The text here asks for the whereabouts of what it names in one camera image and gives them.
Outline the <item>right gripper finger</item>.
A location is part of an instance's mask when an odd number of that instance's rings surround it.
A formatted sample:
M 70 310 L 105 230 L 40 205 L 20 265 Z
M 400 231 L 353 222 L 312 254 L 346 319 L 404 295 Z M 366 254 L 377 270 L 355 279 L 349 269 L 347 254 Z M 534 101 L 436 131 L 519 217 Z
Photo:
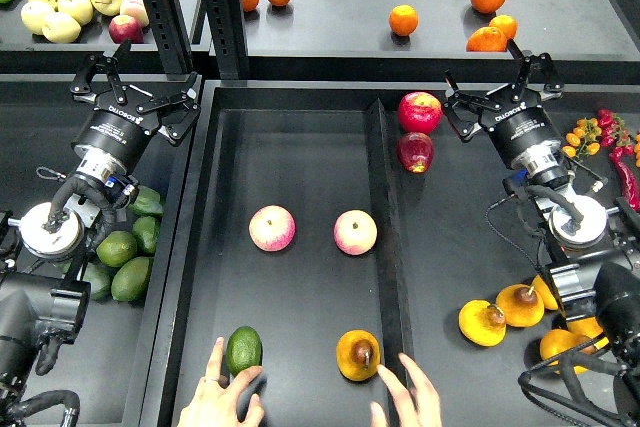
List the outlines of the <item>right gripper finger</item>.
M 512 102 L 524 100 L 525 90 L 531 78 L 542 82 L 542 89 L 538 92 L 541 101 L 557 99 L 563 95 L 564 82 L 549 53 L 543 52 L 538 55 L 525 53 L 514 39 L 507 41 L 507 50 L 518 64 L 516 80 L 512 83 Z
M 484 113 L 497 114 L 500 105 L 487 97 L 479 97 L 463 92 L 450 71 L 446 71 L 445 80 L 448 89 L 443 103 L 443 114 L 449 125 L 461 141 L 471 138 L 483 129 L 480 121 Z

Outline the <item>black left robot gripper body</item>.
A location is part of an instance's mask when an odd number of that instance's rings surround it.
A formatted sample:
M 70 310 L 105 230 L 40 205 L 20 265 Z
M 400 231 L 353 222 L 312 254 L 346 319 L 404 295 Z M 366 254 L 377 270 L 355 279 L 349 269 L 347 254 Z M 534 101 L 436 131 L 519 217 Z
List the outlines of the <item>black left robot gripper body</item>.
M 90 177 L 132 174 L 151 138 L 161 129 L 159 110 L 149 110 L 155 98 L 129 85 L 122 94 L 106 91 L 72 142 L 81 158 L 77 172 Z

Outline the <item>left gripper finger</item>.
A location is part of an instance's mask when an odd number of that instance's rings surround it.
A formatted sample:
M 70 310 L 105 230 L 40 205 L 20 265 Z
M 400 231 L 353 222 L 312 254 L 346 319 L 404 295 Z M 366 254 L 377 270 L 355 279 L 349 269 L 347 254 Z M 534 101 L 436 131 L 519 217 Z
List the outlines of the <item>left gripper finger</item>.
M 125 103 L 127 101 L 126 87 L 121 82 L 118 63 L 128 55 L 131 46 L 131 40 L 125 39 L 112 53 L 87 54 L 69 87 L 73 99 L 85 103 L 96 103 L 98 95 L 92 90 L 91 82 L 96 74 L 104 74 L 115 94 L 116 102 Z
M 192 72 L 181 90 L 172 95 L 149 97 L 135 107 L 138 125 L 147 136 L 159 134 L 172 146 L 178 146 L 196 124 L 200 107 L 193 89 L 197 74 Z

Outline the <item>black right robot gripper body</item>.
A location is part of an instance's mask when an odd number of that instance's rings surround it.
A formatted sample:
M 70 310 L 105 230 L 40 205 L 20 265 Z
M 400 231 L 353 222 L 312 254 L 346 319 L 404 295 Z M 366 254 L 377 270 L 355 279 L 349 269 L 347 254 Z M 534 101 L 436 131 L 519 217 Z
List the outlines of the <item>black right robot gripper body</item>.
M 487 99 L 499 109 L 484 110 L 479 125 L 507 168 L 524 166 L 522 155 L 534 146 L 543 146 L 553 154 L 559 151 L 561 139 L 538 92 L 524 91 L 520 100 L 513 101 L 510 91 L 491 91 Z

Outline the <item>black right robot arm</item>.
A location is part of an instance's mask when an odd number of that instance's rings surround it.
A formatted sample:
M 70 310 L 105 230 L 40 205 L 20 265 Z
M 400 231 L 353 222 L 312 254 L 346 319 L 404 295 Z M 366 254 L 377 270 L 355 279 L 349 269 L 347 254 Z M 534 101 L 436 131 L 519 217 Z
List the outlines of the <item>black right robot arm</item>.
M 594 319 L 600 353 L 586 354 L 585 340 L 542 360 L 518 383 L 534 404 L 576 426 L 639 423 L 639 214 L 625 197 L 602 205 L 598 177 L 585 193 L 573 179 L 579 163 L 561 149 L 561 137 L 543 108 L 559 98 L 564 84 L 551 57 L 523 53 L 513 40 L 516 79 L 482 96 L 462 91 L 453 77 L 444 114 L 458 137 L 487 133 L 512 175 L 508 196 L 531 202 L 540 216 L 533 228 L 549 256 L 536 268 L 566 321 Z

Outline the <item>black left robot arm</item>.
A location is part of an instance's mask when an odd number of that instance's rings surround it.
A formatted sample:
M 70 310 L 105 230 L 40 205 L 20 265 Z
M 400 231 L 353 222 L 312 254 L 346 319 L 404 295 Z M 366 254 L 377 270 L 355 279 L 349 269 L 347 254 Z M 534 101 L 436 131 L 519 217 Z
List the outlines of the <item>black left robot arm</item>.
M 114 52 L 87 55 L 69 87 L 92 111 L 73 139 L 79 158 L 69 173 L 53 172 L 53 198 L 15 217 L 1 214 L 1 423 L 23 426 L 52 407 L 74 426 L 80 399 L 56 388 L 26 397 L 31 374 L 44 376 L 83 326 L 91 285 L 87 266 L 125 218 L 139 193 L 133 171 L 155 136 L 178 146 L 200 114 L 191 72 L 179 91 L 159 95 L 121 80 L 130 41 Z

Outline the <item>person left hand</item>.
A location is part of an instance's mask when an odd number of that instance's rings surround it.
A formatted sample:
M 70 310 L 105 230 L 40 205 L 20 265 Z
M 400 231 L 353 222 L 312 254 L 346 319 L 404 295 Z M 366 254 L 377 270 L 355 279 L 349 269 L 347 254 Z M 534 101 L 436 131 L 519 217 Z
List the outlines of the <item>person left hand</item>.
M 262 373 L 263 368 L 250 366 L 242 370 L 228 386 L 223 387 L 223 353 L 224 338 L 218 337 L 191 401 L 180 412 L 179 427 L 259 426 L 263 420 L 265 410 L 258 394 L 251 395 L 245 418 L 238 418 L 240 397 Z

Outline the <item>person right hand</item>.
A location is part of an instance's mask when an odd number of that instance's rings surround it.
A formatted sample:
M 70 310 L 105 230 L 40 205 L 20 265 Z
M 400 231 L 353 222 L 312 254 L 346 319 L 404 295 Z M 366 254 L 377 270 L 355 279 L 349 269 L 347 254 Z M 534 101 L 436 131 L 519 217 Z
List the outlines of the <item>person right hand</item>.
M 441 401 L 433 383 L 410 356 L 400 353 L 398 358 L 412 381 L 411 389 L 382 364 L 377 373 L 391 394 L 400 425 L 441 427 Z

